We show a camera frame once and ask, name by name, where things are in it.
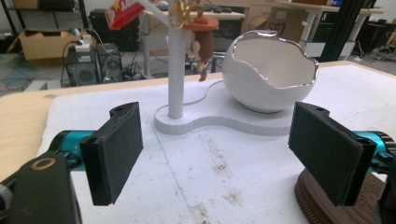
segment white base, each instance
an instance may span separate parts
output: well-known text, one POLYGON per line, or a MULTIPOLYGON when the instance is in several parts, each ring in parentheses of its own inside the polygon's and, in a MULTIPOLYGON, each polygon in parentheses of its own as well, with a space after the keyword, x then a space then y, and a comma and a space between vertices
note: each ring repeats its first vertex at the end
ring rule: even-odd
MULTIPOLYGON (((196 92, 185 95, 196 95, 196 92)), ((225 89, 222 80, 209 84, 192 103, 183 105, 183 117, 170 119, 168 106, 160 107, 154 117, 154 125, 162 133, 179 135, 194 129, 219 125, 243 133, 264 136, 280 136, 290 133, 293 109, 264 114, 240 105, 225 89)))

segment ceramic bowl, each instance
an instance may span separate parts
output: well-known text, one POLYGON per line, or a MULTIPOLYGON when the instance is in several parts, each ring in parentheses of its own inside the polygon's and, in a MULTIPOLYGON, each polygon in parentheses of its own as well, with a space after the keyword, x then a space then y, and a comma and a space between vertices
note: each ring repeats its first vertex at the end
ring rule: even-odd
POLYGON ((250 31, 228 48, 222 73, 228 92, 240 104, 275 113, 294 106, 311 92, 318 62, 275 31, 250 31))

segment desk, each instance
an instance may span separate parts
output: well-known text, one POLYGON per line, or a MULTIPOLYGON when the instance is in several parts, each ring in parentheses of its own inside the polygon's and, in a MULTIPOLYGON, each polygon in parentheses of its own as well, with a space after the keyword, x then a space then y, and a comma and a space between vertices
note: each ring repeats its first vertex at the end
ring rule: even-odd
MULTIPOLYGON (((141 20, 141 30, 140 30, 140 37, 143 42, 143 68, 145 78, 152 78, 150 72, 150 62, 149 62, 149 52, 150 52, 150 42, 149 42, 149 17, 153 16, 150 11, 145 11, 145 13, 140 17, 141 20)), ((194 19, 197 16, 197 12, 193 11, 191 13, 191 18, 194 19)), ((219 20, 241 20, 245 18, 245 14, 231 12, 231 13, 214 13, 214 12, 204 12, 204 16, 207 17, 215 17, 219 20)))
MULTIPOLYGON (((280 2, 284 7, 291 7, 297 9, 305 9, 308 12, 308 18, 306 19, 307 25, 305 26, 303 33, 300 39, 300 45, 305 46, 305 53, 310 57, 320 57, 321 52, 323 51, 325 43, 311 43, 314 38, 314 34, 318 28, 318 20, 320 20, 323 12, 337 12, 339 7, 328 7, 328 6, 317 6, 317 5, 309 5, 309 4, 301 4, 301 3, 292 3, 292 2, 280 2)), ((356 19, 355 26, 349 36, 348 43, 344 46, 343 52, 341 56, 349 56, 350 52, 353 50, 355 46, 355 39, 359 34, 359 30, 363 25, 363 22, 366 17, 369 17, 373 14, 384 14, 387 11, 382 8, 362 8, 361 13, 356 19)))

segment brown leather case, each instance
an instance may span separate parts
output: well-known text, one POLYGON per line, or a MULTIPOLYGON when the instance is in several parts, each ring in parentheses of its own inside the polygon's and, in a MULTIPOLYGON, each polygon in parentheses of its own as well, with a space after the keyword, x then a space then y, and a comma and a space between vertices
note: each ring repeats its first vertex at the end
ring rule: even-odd
POLYGON ((375 205, 384 182, 367 173, 354 206, 334 206, 315 178, 304 169, 295 186, 298 204, 310 223, 374 223, 375 205))

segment floor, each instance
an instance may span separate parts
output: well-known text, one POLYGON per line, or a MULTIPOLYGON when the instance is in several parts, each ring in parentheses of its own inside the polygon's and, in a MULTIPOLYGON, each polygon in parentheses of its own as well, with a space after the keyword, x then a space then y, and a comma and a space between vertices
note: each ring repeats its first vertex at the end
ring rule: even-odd
MULTIPOLYGON (((387 72, 396 76, 396 61, 379 61, 373 58, 359 59, 357 56, 350 56, 347 60, 360 63, 374 69, 387 72)), ((139 74, 143 67, 143 57, 141 52, 126 52, 122 56, 122 66, 134 65, 136 76, 131 81, 140 79, 139 74)), ((154 77, 167 76, 167 57, 151 55, 151 74, 154 77)), ((217 72, 221 71, 222 61, 218 61, 217 72)), ((187 69, 186 75, 198 74, 195 69, 187 69)), ((66 71, 62 66, 36 67, 26 62, 19 54, 0 54, 0 97, 13 92, 24 91, 33 80, 61 80, 62 87, 70 87, 66 71)))

